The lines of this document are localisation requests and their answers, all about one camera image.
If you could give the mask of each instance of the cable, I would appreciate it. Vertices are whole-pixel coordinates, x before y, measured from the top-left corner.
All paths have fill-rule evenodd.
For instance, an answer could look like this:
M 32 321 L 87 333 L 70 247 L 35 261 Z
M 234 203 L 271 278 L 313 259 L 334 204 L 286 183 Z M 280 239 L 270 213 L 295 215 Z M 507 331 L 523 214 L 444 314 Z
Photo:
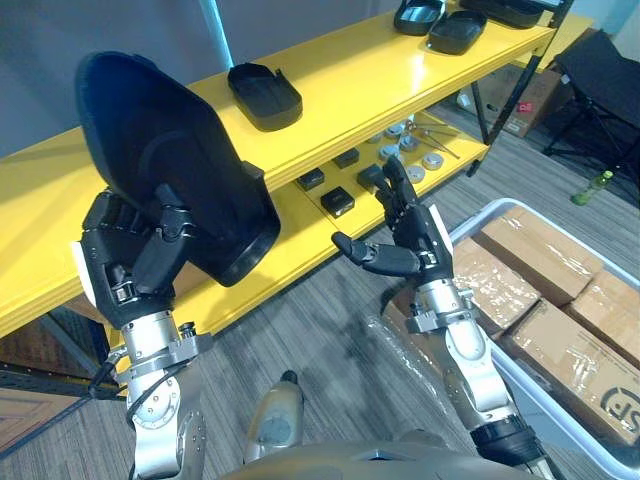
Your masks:
M 129 407 L 129 409 L 127 410 L 127 415 L 125 417 L 127 420 L 127 425 L 129 425 L 129 427 L 135 430 L 135 425 L 133 424 L 133 416 L 136 414 L 140 406 L 151 396 L 151 394 L 153 394 L 153 392 L 155 392 L 156 388 L 162 385 L 169 378 L 173 377 L 174 375 L 177 375 L 178 372 L 180 372 L 183 368 L 185 368 L 188 365 L 189 361 L 190 359 L 183 360 L 182 362 L 178 362 L 175 365 L 172 365 L 169 368 L 167 368 L 167 373 L 165 373 L 157 382 L 155 382 L 148 389 L 146 389 L 142 393 L 142 395 L 140 395 L 136 399 L 136 401 L 131 404 L 131 407 Z

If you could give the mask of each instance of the gray carpet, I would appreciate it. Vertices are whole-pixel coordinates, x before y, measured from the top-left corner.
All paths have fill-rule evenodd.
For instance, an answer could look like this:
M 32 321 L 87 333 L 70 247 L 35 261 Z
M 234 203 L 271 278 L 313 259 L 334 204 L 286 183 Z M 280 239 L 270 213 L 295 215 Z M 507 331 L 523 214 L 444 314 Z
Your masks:
M 433 111 L 477 134 L 473 118 L 441 106 Z M 453 228 L 491 200 L 523 200 L 637 275 L 638 211 L 607 191 L 574 206 L 568 198 L 583 183 L 505 133 L 474 178 L 458 176 L 425 202 L 437 203 Z M 389 234 L 379 230 L 373 238 L 385 241 Z M 381 294 L 397 283 L 336 258 L 216 337 L 197 367 L 209 428 L 204 478 L 241 465 L 253 410 L 288 368 L 298 371 L 307 397 L 305 442 L 392 438 L 421 427 L 453 449 L 473 452 L 428 366 L 376 317 Z M 0 461 L 0 478 L 126 478 L 132 448 L 124 405 L 89 402 Z M 550 449 L 569 479 L 608 478 L 588 459 Z

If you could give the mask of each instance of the green bottle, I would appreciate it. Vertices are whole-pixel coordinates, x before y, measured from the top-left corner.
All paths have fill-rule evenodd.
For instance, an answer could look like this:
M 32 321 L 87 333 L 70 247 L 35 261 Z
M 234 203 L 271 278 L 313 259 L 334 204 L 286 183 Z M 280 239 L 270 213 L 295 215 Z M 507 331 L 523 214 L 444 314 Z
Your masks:
M 605 170 L 600 175 L 593 178 L 591 182 L 589 182 L 589 186 L 587 188 L 575 195 L 571 195 L 571 201 L 576 205 L 586 205 L 587 202 L 591 200 L 591 197 L 607 186 L 612 177 L 613 172 Z

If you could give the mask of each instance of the cardboard box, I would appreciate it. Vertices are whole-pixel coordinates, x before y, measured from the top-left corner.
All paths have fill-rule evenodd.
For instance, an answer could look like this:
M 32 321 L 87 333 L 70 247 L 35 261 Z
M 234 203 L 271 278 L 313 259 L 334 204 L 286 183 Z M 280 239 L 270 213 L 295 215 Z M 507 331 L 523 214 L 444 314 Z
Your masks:
M 565 312 L 640 368 L 640 293 L 615 275 L 602 271 Z
M 473 238 L 556 306 L 571 302 L 602 270 L 599 258 L 519 206 Z
M 473 289 L 478 324 L 491 338 L 502 335 L 540 298 L 520 275 L 470 238 L 455 246 L 453 266 L 456 286 Z
M 596 436 L 640 444 L 640 370 L 568 315 L 541 300 L 501 343 Z
M 498 118 L 522 71 L 522 68 L 515 65 L 505 65 L 478 81 L 485 118 L 490 123 Z M 553 70 L 535 73 L 507 119 L 504 129 L 518 137 L 524 137 L 548 115 L 560 110 L 572 96 L 571 87 L 563 82 L 560 73 Z M 460 91 L 458 105 L 476 115 L 471 86 Z

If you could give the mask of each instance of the plastic bin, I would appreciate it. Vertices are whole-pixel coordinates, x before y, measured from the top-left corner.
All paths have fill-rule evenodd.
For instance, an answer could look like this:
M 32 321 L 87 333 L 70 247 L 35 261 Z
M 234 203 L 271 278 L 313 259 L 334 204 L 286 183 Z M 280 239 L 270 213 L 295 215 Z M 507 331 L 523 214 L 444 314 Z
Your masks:
M 604 263 L 604 269 L 608 272 L 616 275 L 618 278 L 625 281 L 628 285 L 633 286 L 636 290 L 640 290 L 640 280 L 631 276 L 629 273 L 622 270 L 616 264 L 609 259 L 594 251 L 592 248 L 585 245 L 583 242 L 575 238 L 573 235 L 557 226 L 551 220 L 540 215 L 538 212 L 528 207 L 518 200 L 512 198 L 502 198 L 495 200 L 486 205 L 475 216 L 471 217 L 460 226 L 458 226 L 453 232 L 451 232 L 451 240 L 454 244 L 470 237 L 482 229 L 487 223 L 494 218 L 501 216 L 503 213 L 515 207 L 516 205 L 529 210 L 545 222 L 553 225 L 556 229 L 567 235 L 579 245 L 589 250 L 591 253 L 599 257 Z M 565 443 L 565 446 L 574 450 L 579 450 L 587 454 L 594 462 L 596 462 L 607 474 L 612 475 L 620 479 L 640 479 L 640 467 L 630 467 L 625 465 L 616 459 L 604 446 L 602 446 L 598 440 L 596 440 L 589 432 L 587 432 L 564 408 L 562 408 L 551 396 L 529 376 L 522 368 L 520 368 L 506 353 L 504 353 L 498 345 L 495 343 L 493 347 L 493 360 L 502 373 L 505 380 L 514 387 L 514 395 L 516 400 L 520 396 L 524 396 L 525 403 L 533 403 L 539 411 L 541 411 L 547 419 L 551 420 L 552 426 L 556 429 L 536 429 L 539 437 L 543 441 L 549 443 L 558 443 L 558 437 L 562 437 L 560 443 Z M 539 419 L 536 419 L 535 412 L 527 412 L 526 409 L 522 410 L 523 416 L 527 421 L 536 428 L 536 423 L 539 423 Z

